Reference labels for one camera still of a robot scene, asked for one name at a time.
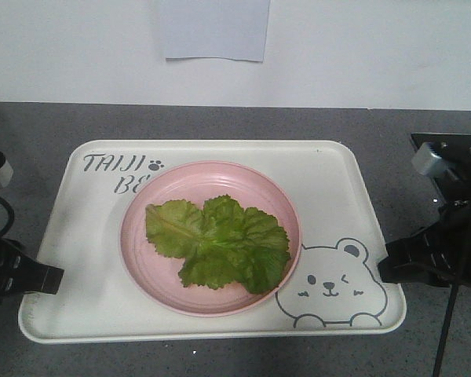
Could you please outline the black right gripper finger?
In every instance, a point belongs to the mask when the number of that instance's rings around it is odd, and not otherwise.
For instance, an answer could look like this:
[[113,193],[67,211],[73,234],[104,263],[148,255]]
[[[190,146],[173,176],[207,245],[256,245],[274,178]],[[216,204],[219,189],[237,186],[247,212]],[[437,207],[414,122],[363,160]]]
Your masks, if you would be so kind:
[[387,256],[378,263],[379,275],[385,283],[451,285],[455,278],[451,247],[437,226],[389,242],[385,249]]

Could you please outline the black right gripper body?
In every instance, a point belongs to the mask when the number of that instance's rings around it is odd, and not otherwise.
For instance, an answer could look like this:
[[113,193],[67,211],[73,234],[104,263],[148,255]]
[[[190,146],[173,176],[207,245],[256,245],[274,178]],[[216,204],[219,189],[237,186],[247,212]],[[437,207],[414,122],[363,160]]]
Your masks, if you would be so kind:
[[457,277],[471,287],[471,180],[443,175],[434,183],[443,203],[432,225],[436,272],[431,284],[449,287]]

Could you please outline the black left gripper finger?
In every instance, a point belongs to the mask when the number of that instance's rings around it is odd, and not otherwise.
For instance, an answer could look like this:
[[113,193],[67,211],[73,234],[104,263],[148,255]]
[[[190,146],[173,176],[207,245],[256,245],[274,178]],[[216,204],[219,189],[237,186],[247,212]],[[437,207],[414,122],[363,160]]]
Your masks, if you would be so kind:
[[63,275],[63,269],[28,257],[16,241],[0,239],[0,304],[16,295],[56,295]]

